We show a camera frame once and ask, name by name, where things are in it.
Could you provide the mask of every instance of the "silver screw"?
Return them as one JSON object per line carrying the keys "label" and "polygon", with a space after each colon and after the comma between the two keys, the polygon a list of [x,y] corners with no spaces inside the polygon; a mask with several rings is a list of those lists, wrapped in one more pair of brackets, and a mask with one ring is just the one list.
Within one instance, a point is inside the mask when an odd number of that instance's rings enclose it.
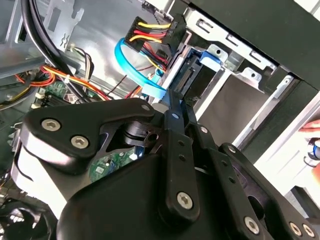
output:
{"label": "silver screw", "polygon": [[302,224],[302,226],[303,226],[304,230],[306,231],[306,233],[307,233],[310,237],[314,238],[314,237],[316,236],[315,233],[311,230],[310,227],[308,227],[308,226],[305,225],[305,224]]}
{"label": "silver screw", "polygon": [[246,216],[244,218],[244,223],[253,234],[258,235],[260,233],[258,224],[251,217]]}
{"label": "silver screw", "polygon": [[175,119],[179,119],[179,116],[175,113],[172,113],[172,116],[175,118]]}
{"label": "silver screw", "polygon": [[85,149],[89,146],[89,141],[84,136],[74,136],[71,138],[71,143],[77,149]]}
{"label": "silver screw", "polygon": [[298,226],[297,225],[295,225],[293,222],[290,222],[290,227],[291,227],[291,229],[292,229],[292,231],[296,234],[296,235],[298,235],[298,236],[302,236],[302,232],[301,232],[301,230],[298,228]]}
{"label": "silver screw", "polygon": [[206,129],[204,126],[200,127],[201,131],[204,132],[205,134],[208,133],[208,129]]}
{"label": "silver screw", "polygon": [[141,105],[144,110],[150,111],[150,108],[147,105]]}
{"label": "silver screw", "polygon": [[236,153],[236,150],[234,149],[234,147],[233,146],[228,146],[228,149],[230,150],[230,152],[232,152],[232,153]]}
{"label": "silver screw", "polygon": [[54,119],[43,120],[41,123],[41,126],[45,130],[50,131],[50,132],[58,131],[61,128],[60,123]]}
{"label": "silver screw", "polygon": [[183,207],[184,209],[190,210],[194,205],[191,197],[183,191],[178,193],[176,199],[178,203],[181,205],[181,207]]}

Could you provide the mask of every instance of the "human hand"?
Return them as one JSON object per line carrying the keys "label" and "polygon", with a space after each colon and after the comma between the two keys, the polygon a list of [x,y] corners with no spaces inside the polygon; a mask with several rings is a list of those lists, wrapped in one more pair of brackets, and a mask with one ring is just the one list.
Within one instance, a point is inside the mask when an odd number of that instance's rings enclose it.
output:
{"label": "human hand", "polygon": [[[320,139],[320,120],[315,120],[307,123],[299,132],[306,139],[319,138]],[[318,147],[320,146],[320,141],[315,143]]]}

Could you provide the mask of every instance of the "black plastic mount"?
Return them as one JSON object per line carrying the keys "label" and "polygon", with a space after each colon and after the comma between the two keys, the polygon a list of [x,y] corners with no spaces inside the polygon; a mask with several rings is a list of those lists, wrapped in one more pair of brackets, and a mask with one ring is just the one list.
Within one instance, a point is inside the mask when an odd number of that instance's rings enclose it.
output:
{"label": "black plastic mount", "polygon": [[147,24],[147,22],[145,20],[143,20],[141,17],[136,17],[127,33],[127,35],[124,38],[124,42],[127,46],[129,46],[130,48],[132,48],[133,50],[137,51],[138,53],[141,51],[142,47],[145,44],[145,40],[143,39],[136,39],[134,41],[129,41],[134,35],[136,35],[134,33],[135,30],[137,30],[137,26],[138,23],[144,23]]}
{"label": "black plastic mount", "polygon": [[[240,151],[228,143],[216,146],[192,107],[170,90],[168,102],[164,114],[135,98],[41,108],[26,115],[22,147],[69,174],[85,172],[98,153],[146,146],[141,159],[70,199],[58,223],[58,239],[313,240],[304,225],[319,238]],[[52,116],[61,125],[57,131],[42,127]],[[150,139],[150,134],[157,137]],[[86,137],[89,146],[74,147],[70,139],[75,135]]]}

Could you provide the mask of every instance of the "screw hole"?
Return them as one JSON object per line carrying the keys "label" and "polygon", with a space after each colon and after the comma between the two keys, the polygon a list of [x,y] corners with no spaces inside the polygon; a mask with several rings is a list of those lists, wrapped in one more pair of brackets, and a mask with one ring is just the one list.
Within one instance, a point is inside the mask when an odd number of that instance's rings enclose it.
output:
{"label": "screw hole", "polygon": [[150,108],[147,105],[141,105],[144,110],[150,111]]}
{"label": "screw hole", "polygon": [[148,137],[148,141],[149,142],[154,142],[155,140],[158,139],[158,135],[157,134],[151,134],[149,137]]}
{"label": "screw hole", "polygon": [[232,177],[229,177],[229,181],[233,184],[236,184],[236,181]]}
{"label": "screw hole", "polygon": [[186,158],[185,158],[185,156],[183,156],[183,155],[179,155],[179,159],[181,160],[181,161],[183,161],[183,162],[185,162],[186,161]]}
{"label": "screw hole", "polygon": [[185,146],[185,143],[183,141],[178,141],[178,144],[181,146],[181,147],[184,147]]}

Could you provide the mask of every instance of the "red wire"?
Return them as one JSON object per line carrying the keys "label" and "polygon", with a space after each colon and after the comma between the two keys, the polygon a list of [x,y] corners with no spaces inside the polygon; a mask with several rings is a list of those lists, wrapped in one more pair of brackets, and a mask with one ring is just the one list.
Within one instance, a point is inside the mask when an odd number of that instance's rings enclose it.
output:
{"label": "red wire", "polygon": [[160,57],[160,56],[158,56],[158,55],[155,53],[155,51],[152,49],[152,47],[150,46],[149,43],[145,42],[144,45],[145,45],[145,47],[151,52],[151,54],[152,54],[155,58],[157,58],[158,60],[161,60],[161,61],[164,62],[165,64],[168,63],[168,61],[167,61],[165,58]]}
{"label": "red wire", "polygon": [[143,35],[143,36],[148,36],[148,37],[153,37],[153,38],[163,38],[166,33],[161,33],[161,34],[156,34],[156,33],[146,33],[143,31],[139,31],[139,30],[134,30],[133,31],[135,34],[139,34],[139,35]]}

